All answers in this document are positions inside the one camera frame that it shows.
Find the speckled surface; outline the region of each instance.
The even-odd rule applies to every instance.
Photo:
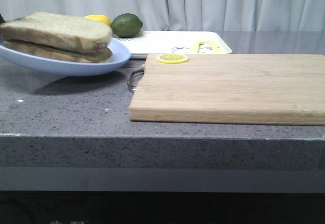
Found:
[[[235,53],[325,54],[324,33],[219,35]],[[325,169],[324,126],[130,121],[126,82],[142,63],[131,60],[116,72],[78,78],[1,59],[0,165]]]

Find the granite countertop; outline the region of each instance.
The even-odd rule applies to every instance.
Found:
[[[234,53],[325,54],[324,33],[218,34]],[[165,169],[175,170],[174,177],[194,170],[201,170],[198,174],[205,177],[211,172],[204,171],[227,174],[232,170],[233,177],[249,172],[250,179],[258,172],[308,172],[318,174],[310,191],[325,192],[324,187],[317,187],[325,183],[325,126],[130,121],[128,106],[133,94],[126,82],[143,62],[130,60],[118,71],[102,76],[63,77],[0,59],[0,190],[205,190],[199,183],[197,187],[173,188],[174,184],[159,188],[164,180],[158,178],[150,186],[143,185],[145,177]],[[61,181],[56,188],[49,179],[40,183],[49,169],[61,178],[79,171],[88,180],[89,174],[105,171],[100,174],[108,179],[114,176],[116,182],[109,184],[111,188],[98,187],[96,183],[103,178],[96,175],[92,184],[78,182],[69,188]],[[117,187],[123,177],[115,171],[123,172],[124,177],[144,174],[136,185],[145,188],[136,188],[130,181]],[[22,178],[30,183],[17,183],[17,174],[24,173]],[[218,188],[211,185],[210,190]]]

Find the white curtain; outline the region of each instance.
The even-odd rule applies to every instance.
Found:
[[[0,0],[6,20],[33,11],[134,13],[144,30],[325,31],[325,0]]]

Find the wooden cutting board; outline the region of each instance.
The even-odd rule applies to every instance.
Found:
[[[131,120],[325,125],[325,56],[191,54],[166,64],[149,54]]]

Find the lime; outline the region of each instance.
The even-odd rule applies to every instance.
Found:
[[[122,38],[132,38],[137,35],[143,26],[140,18],[132,13],[124,13],[114,18],[111,24],[113,34]]]
[[[189,60],[187,55],[178,53],[168,53],[157,56],[157,60],[162,63],[178,64]]]
[[[91,19],[91,20],[95,20],[95,21],[98,21],[98,22],[103,22],[103,23],[105,23],[107,25],[111,25],[112,24],[112,21],[106,15],[93,14],[93,15],[85,16],[85,18],[88,18],[88,19]]]

